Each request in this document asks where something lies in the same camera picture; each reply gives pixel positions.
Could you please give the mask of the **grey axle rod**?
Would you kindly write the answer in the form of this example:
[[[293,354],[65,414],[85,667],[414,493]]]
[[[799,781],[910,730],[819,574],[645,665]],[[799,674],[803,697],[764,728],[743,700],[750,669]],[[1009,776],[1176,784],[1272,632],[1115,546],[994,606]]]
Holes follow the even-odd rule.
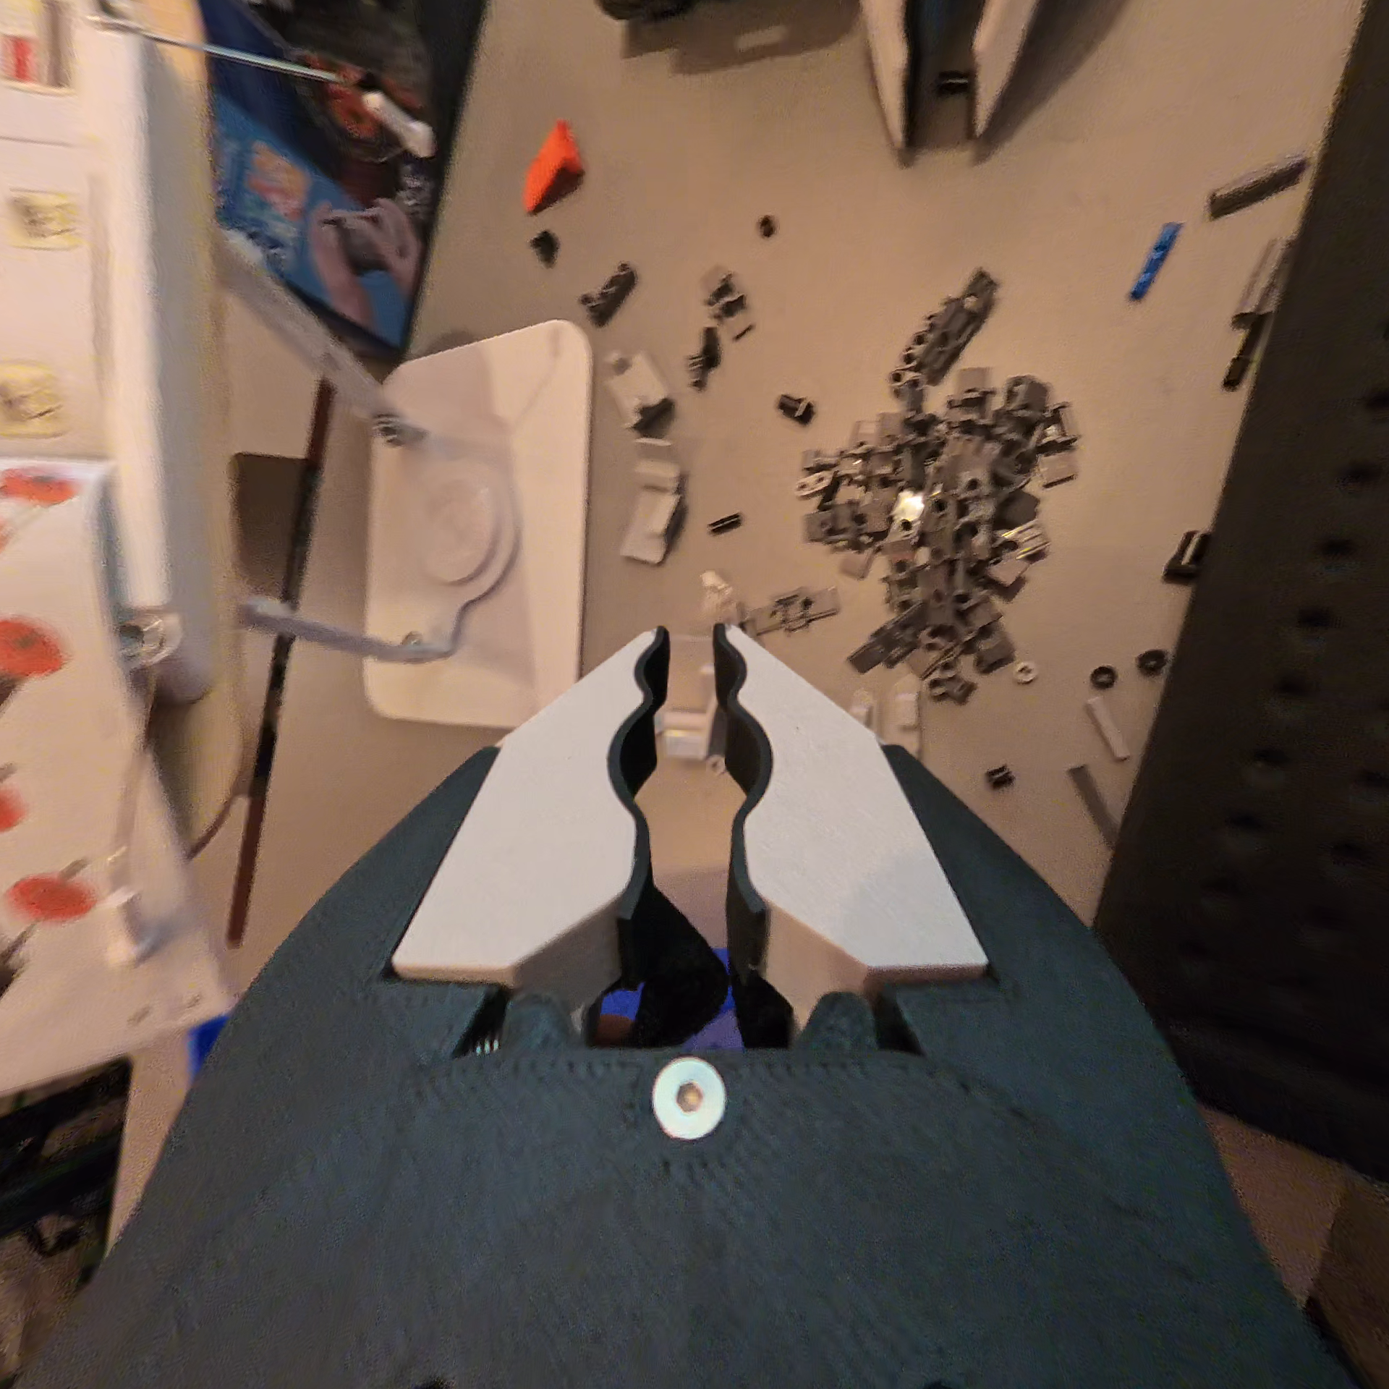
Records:
[[[1107,801],[1092,768],[1085,764],[1070,766],[1067,776],[1094,827],[1099,831],[1102,842],[1107,849],[1113,850],[1118,845],[1122,822]]]

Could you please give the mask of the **black dimpled foam pad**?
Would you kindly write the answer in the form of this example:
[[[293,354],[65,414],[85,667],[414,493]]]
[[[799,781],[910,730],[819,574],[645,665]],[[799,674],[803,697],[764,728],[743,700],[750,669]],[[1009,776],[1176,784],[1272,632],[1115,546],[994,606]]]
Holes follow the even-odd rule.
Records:
[[[1383,1184],[1386,154],[1366,4],[1095,923],[1204,1103]]]

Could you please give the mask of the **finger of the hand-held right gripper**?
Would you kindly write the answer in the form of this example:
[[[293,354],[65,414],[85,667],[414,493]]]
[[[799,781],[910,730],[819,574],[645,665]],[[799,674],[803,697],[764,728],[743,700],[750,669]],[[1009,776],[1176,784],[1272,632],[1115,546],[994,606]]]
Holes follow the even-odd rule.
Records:
[[[1014,78],[1041,2],[984,2],[971,42],[974,65],[971,129],[984,139]]]
[[[862,29],[885,131],[895,153],[908,153],[923,103],[925,5],[864,2]]]

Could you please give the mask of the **pale grey angled panel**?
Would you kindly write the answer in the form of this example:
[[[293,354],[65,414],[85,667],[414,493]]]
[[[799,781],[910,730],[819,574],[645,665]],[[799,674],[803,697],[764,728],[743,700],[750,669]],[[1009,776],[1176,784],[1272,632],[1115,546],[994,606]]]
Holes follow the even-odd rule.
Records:
[[[649,568],[665,564],[685,516],[687,470],[675,444],[637,440],[636,497],[619,554]]]

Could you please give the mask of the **grey tube connector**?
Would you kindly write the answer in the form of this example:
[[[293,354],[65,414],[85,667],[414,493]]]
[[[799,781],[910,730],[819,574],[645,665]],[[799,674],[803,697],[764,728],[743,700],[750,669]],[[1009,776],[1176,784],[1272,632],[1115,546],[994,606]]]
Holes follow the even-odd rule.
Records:
[[[1208,217],[1221,220],[1294,189],[1309,172],[1305,153],[1280,158],[1218,186],[1208,194]]]

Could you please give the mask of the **grey tube with black axle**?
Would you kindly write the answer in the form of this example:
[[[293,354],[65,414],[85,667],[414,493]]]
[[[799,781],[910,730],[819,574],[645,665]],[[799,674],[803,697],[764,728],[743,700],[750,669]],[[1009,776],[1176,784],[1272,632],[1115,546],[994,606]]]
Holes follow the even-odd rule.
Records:
[[[1292,254],[1294,240],[1290,237],[1270,240],[1246,282],[1237,311],[1231,320],[1232,330],[1241,335],[1241,343],[1221,382],[1223,391],[1227,394],[1242,389],[1242,384],[1257,363],[1262,341],[1280,300],[1280,288],[1287,277]]]

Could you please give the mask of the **pile of grey clip plates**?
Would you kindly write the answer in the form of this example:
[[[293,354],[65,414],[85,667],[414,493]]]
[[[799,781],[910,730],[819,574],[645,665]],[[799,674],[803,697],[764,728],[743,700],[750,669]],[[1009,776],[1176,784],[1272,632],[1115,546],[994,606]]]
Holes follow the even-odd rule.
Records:
[[[895,411],[806,452],[804,540],[852,579],[880,566],[885,621],[849,665],[903,670],[931,702],[963,707],[981,675],[1017,664],[1004,609],[1049,556],[1041,493],[1077,478],[1082,435],[1072,402],[1037,376],[996,386],[965,371],[936,409],[922,371],[890,382]]]

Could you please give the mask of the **white rounded tray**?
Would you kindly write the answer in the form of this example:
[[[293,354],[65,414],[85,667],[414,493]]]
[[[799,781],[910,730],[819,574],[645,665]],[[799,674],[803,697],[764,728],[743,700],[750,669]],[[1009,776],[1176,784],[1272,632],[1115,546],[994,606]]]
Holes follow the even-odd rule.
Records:
[[[548,321],[412,359],[387,379],[411,421],[464,462],[502,472],[518,546],[507,578],[468,611],[460,652],[434,665],[364,660],[368,703],[389,720],[508,731],[581,672],[594,358],[584,333]],[[457,592],[426,576],[424,467],[373,444],[364,629],[399,642],[447,635]]]

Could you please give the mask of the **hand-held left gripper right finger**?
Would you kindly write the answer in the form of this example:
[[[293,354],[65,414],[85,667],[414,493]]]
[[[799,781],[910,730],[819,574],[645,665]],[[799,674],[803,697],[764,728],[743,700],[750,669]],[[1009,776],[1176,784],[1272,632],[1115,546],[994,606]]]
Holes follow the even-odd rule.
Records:
[[[741,629],[712,640],[743,793],[726,898],[738,976],[794,1021],[826,996],[981,981],[981,940],[879,736]]]

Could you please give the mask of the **blue plastic pin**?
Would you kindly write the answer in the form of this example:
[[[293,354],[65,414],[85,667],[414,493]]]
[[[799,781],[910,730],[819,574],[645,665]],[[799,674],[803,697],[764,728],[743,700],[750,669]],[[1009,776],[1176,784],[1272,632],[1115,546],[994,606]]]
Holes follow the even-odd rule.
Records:
[[[1166,222],[1160,229],[1128,292],[1130,303],[1143,303],[1153,292],[1156,278],[1168,263],[1183,230],[1184,225],[1181,222]]]

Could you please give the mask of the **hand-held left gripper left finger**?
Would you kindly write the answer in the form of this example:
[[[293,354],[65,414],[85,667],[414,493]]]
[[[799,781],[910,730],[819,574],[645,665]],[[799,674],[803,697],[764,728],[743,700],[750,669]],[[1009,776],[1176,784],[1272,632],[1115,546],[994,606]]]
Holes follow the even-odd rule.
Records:
[[[655,884],[637,796],[657,769],[670,654],[667,629],[645,632],[505,736],[394,951],[397,978],[571,1013],[645,979]]]

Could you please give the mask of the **orange plastic wedge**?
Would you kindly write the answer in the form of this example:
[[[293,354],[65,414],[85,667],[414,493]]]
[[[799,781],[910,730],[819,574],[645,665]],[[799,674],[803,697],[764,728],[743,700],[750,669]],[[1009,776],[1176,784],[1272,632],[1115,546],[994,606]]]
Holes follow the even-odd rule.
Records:
[[[568,121],[554,123],[541,149],[531,159],[525,184],[523,206],[528,215],[538,215],[586,176],[579,141]]]

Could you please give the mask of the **toy set cardboard box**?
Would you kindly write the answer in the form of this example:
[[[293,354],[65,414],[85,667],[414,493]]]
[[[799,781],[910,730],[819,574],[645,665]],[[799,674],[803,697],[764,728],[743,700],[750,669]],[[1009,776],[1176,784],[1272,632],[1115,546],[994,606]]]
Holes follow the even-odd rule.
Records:
[[[483,2],[201,2],[220,225],[335,331],[404,356]]]

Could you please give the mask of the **pale curved panel with pins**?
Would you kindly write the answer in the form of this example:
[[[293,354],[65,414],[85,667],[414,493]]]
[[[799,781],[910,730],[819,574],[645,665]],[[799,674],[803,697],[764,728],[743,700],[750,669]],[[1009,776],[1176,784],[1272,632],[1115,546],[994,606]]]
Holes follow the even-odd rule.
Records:
[[[669,384],[645,353],[609,353],[604,386],[621,424],[640,439],[664,435],[675,414]]]

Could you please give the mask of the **pale blue book stand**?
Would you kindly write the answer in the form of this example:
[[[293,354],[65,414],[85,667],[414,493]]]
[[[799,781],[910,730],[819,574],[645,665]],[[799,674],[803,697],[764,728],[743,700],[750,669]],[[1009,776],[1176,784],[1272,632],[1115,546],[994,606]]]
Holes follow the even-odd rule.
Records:
[[[389,642],[303,617],[285,601],[263,596],[239,606],[240,626],[381,665],[426,667],[455,657],[468,611],[498,588],[516,556],[520,528],[510,480],[492,465],[464,462],[455,440],[402,414],[346,344],[275,280],[250,240],[220,232],[215,262],[225,283],[262,325],[320,369],[371,425],[376,444],[424,467],[427,515],[417,530],[422,566],[427,578],[452,588],[459,599],[447,635],[434,640],[412,632]]]

